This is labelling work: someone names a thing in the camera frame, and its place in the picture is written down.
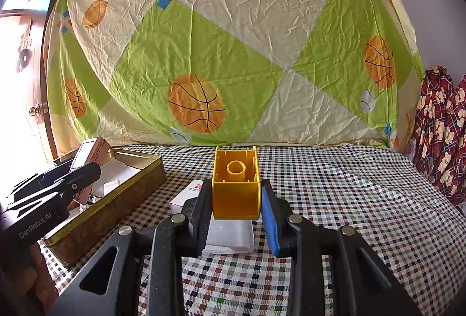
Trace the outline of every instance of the white paper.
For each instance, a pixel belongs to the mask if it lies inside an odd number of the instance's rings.
[[[120,185],[121,185],[120,180],[105,183],[103,185],[103,195],[107,195],[110,191],[115,190]]]
[[[94,182],[94,185],[92,185],[91,192],[92,195],[99,197],[103,197],[105,195],[103,187],[106,183],[116,180],[120,181],[120,183],[124,183],[124,181],[129,180],[133,175],[141,171],[140,169],[136,169],[118,161],[115,157],[102,166],[101,170],[102,173],[100,174],[100,178]]]

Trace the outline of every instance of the wooden door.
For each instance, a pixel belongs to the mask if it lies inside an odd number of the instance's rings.
[[[48,162],[56,159],[55,146],[50,124],[50,114],[47,105],[47,49],[44,46],[47,21],[57,0],[30,0],[22,12],[20,24],[29,24],[31,46],[27,52],[30,55],[29,64],[32,80],[29,92],[29,121],[36,129],[36,136],[40,139],[44,155]]]

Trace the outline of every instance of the bed sheet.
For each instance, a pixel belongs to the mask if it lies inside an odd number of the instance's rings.
[[[403,152],[424,76],[401,0],[57,0],[58,152],[342,142]]]
[[[213,170],[214,147],[126,148],[161,154],[167,181],[119,226],[157,225],[170,215],[169,202],[179,191],[194,179],[209,178]],[[288,200],[295,213],[327,228],[345,224],[357,227],[424,315],[441,314],[466,279],[466,218],[406,157],[359,145],[260,147],[259,164],[262,178],[270,179],[277,196]],[[286,314],[290,259],[271,255],[260,220],[253,222],[253,229],[255,250],[251,254],[183,259],[188,316]],[[105,239],[70,269],[42,246],[60,292]],[[146,260],[140,315],[146,309],[148,264]],[[331,315],[332,288],[326,257],[323,264],[326,311]]]

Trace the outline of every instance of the blue gripper pad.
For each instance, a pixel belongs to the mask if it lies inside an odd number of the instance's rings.
[[[267,245],[276,258],[290,257],[295,246],[294,234],[288,225],[292,214],[290,204],[277,198],[269,180],[261,181],[262,203],[260,212],[267,237]]]

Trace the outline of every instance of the blue square pattern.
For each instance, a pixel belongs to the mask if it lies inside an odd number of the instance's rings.
[[[172,0],[158,0],[156,5],[165,10],[171,1]]]
[[[384,133],[387,136],[391,135],[391,125],[390,125],[390,123],[387,123],[387,125],[385,126]]]

